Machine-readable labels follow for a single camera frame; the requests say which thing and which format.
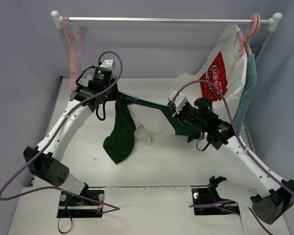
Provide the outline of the green and white t-shirt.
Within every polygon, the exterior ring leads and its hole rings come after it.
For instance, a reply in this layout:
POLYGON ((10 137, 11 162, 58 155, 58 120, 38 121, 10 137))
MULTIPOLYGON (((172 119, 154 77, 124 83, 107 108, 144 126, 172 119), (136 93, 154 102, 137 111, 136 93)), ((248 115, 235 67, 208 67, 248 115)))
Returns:
POLYGON ((135 141, 152 142, 157 134, 187 136, 187 142, 199 139, 200 134, 176 134, 170 107, 154 109, 137 104, 115 102, 115 123, 111 134, 105 138, 103 148, 110 159, 119 164, 125 161, 135 147, 135 141))

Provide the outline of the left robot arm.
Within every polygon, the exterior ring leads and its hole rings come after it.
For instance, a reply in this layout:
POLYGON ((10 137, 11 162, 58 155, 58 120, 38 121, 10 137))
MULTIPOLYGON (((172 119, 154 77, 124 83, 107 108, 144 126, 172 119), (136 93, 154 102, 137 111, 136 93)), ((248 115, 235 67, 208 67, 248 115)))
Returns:
POLYGON ((71 192, 76 205, 88 200, 88 185, 74 177, 61 163, 64 153, 79 128, 95 109, 109 99, 116 76, 112 68, 96 67, 87 86, 78 85, 67 107, 47 136, 35 147, 24 151, 30 173, 56 188, 71 192))

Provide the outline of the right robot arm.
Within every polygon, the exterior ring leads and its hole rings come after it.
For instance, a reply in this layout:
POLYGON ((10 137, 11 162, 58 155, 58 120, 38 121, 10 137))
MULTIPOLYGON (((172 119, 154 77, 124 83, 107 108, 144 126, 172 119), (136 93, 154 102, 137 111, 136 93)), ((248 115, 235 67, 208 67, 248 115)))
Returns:
POLYGON ((184 94, 171 95, 173 117, 199 130, 207 142, 234 163, 251 181, 250 186, 225 176, 211 177, 207 196, 217 202, 234 201, 252 209, 266 224, 273 224, 294 204, 294 180, 286 181, 264 164, 244 143, 232 125, 213 112, 212 101, 198 98, 191 105, 184 94))

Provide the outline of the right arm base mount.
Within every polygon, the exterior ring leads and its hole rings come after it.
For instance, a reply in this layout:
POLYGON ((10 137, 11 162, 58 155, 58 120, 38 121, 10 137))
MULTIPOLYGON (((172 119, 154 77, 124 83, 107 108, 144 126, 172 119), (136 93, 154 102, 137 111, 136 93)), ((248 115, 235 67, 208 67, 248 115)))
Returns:
POLYGON ((222 176, 217 178, 212 176, 207 186, 191 189, 193 203, 189 207, 194 210, 195 216, 231 214, 240 216, 238 204, 230 199, 221 198, 217 193, 219 184, 226 180, 222 176))

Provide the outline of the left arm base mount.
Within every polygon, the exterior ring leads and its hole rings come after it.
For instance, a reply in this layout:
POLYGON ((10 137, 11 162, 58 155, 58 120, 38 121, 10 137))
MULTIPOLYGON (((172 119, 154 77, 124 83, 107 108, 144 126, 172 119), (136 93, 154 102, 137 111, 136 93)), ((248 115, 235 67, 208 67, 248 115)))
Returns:
POLYGON ((102 218, 103 205, 61 192, 57 218, 102 218))

